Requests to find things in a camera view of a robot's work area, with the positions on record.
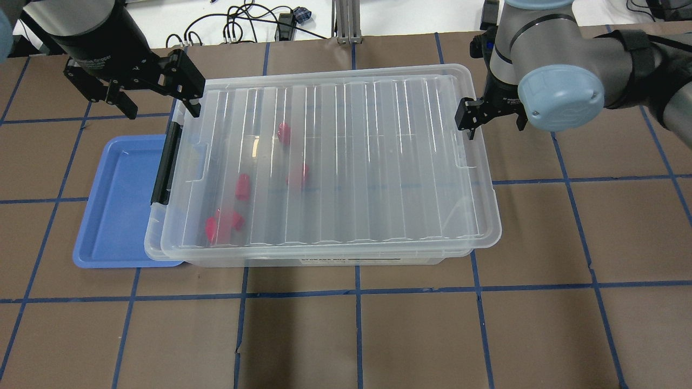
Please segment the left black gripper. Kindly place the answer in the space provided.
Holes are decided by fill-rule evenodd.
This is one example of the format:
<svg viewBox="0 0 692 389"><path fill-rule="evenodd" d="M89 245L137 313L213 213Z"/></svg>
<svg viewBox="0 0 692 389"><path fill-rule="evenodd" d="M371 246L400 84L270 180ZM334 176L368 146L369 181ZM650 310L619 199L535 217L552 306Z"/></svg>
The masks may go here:
<svg viewBox="0 0 692 389"><path fill-rule="evenodd" d="M154 54L119 1L44 1L43 29L69 55L64 75L91 103L104 102L134 120L126 90L178 99L200 117L205 77L182 49Z"/></svg>

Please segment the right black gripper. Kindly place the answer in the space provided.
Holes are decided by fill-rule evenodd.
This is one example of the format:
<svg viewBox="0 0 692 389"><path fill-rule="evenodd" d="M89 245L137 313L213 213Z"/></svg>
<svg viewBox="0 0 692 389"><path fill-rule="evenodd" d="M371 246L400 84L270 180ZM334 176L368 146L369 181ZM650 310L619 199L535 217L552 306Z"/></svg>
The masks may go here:
<svg viewBox="0 0 692 389"><path fill-rule="evenodd" d="M523 131L528 123L524 106L517 93L517 85L502 81L497 77L499 72L491 69L496 33L497 25L487 25L484 32L476 35L469 44L470 57L483 59L487 68L486 86L482 97L462 98L455 113L457 130L467 131L469 140L474 140L476 130L483 122L497 117L516 114L516 126L519 131Z"/></svg>

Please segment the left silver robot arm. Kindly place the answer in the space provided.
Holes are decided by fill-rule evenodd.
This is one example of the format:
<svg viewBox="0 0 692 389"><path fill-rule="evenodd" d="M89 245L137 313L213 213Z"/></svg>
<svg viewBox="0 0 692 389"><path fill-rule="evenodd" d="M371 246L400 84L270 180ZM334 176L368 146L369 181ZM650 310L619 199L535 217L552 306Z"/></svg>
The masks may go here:
<svg viewBox="0 0 692 389"><path fill-rule="evenodd" d="M205 78L182 50L162 57L119 1L2 1L2 59L12 33L27 16L69 59L64 75L92 103L115 106L133 120L138 106L129 90L150 90L178 99L197 118Z"/></svg>

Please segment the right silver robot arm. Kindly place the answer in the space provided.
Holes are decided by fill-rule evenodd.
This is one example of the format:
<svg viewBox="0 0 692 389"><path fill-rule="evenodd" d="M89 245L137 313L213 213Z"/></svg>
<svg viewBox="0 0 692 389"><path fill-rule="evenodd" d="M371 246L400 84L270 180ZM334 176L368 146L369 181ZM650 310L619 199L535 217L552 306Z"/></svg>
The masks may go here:
<svg viewBox="0 0 692 389"><path fill-rule="evenodd" d="M462 98L455 114L470 139L512 114L519 130L564 131L603 109L641 105L690 145L690 33L619 29L585 38L571 1L486 1L481 28L469 54L486 64L484 93Z"/></svg>

